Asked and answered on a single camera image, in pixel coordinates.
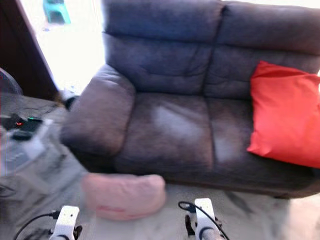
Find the black cable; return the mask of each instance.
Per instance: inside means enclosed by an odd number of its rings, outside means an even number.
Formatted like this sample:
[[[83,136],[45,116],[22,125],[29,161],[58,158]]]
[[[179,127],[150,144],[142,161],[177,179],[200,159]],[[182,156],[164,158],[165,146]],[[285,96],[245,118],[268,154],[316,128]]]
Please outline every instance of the black cable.
[[[193,204],[192,202],[188,201],[179,201],[178,203],[179,208],[182,210],[188,211],[188,212],[195,212],[195,209],[199,209],[201,212],[203,212],[213,223],[214,225],[219,229],[219,231],[223,234],[226,240],[230,240],[230,238],[227,236],[227,234],[223,231],[223,229],[219,226],[219,224],[208,214],[206,211],[204,211],[201,207],[198,207],[197,205]]]
[[[42,218],[42,217],[52,217],[53,219],[58,219],[59,217],[59,214],[60,214],[60,211],[54,211],[52,213],[46,213],[46,214],[41,214],[39,216],[36,216],[34,218],[32,218],[31,220],[29,220],[26,224],[24,224],[20,230],[16,233],[16,235],[13,237],[13,240],[17,240],[18,236],[20,235],[20,233],[30,224],[32,223],[34,220],[37,220],[39,218]]]
[[[79,96],[70,97],[64,102],[64,106],[68,111],[70,111],[72,104],[74,103],[75,100],[77,100],[78,97]]]

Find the sofa seat cushion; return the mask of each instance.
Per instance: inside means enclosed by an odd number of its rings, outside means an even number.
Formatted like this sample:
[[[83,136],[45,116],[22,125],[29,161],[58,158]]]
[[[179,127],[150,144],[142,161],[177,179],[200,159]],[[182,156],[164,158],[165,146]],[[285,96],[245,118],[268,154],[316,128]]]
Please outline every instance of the sofa seat cushion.
[[[299,189],[310,184],[314,176],[311,168],[247,152],[253,132],[251,101],[207,98],[207,103],[215,154],[211,181],[266,190]]]
[[[121,173],[164,177],[209,172],[212,146],[203,97],[138,93],[115,168]]]

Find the sofa armrest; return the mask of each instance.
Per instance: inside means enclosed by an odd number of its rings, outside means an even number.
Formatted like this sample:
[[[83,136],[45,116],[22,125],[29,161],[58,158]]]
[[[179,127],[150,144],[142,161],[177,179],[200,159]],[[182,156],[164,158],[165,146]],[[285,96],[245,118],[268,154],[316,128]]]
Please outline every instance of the sofa armrest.
[[[320,193],[320,169],[310,167],[310,171],[313,176],[305,180],[307,182],[303,189],[290,191],[287,194],[282,195],[281,198],[305,198]]]
[[[74,102],[61,129],[61,142],[91,154],[117,154],[125,139],[135,95],[127,78],[104,65]]]

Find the gray sofa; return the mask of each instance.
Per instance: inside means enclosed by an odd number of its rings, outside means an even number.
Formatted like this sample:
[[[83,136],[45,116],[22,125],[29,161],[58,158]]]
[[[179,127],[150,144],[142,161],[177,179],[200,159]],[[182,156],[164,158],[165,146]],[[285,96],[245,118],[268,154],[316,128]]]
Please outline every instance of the gray sofa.
[[[246,151],[255,67],[263,60],[316,74],[320,9],[103,0],[102,13],[106,64],[60,135],[85,168],[279,198],[320,192],[312,168]]]

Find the throw pillow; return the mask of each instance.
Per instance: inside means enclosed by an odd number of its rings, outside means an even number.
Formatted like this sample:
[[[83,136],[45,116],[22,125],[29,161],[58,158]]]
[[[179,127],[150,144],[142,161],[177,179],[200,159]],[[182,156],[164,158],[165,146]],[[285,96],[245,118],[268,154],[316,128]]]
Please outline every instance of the throw pillow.
[[[247,150],[320,168],[320,77],[261,61],[251,77],[253,133]]]
[[[82,188],[89,209],[111,220],[149,216],[166,201],[165,181],[158,175],[89,173],[82,180]]]

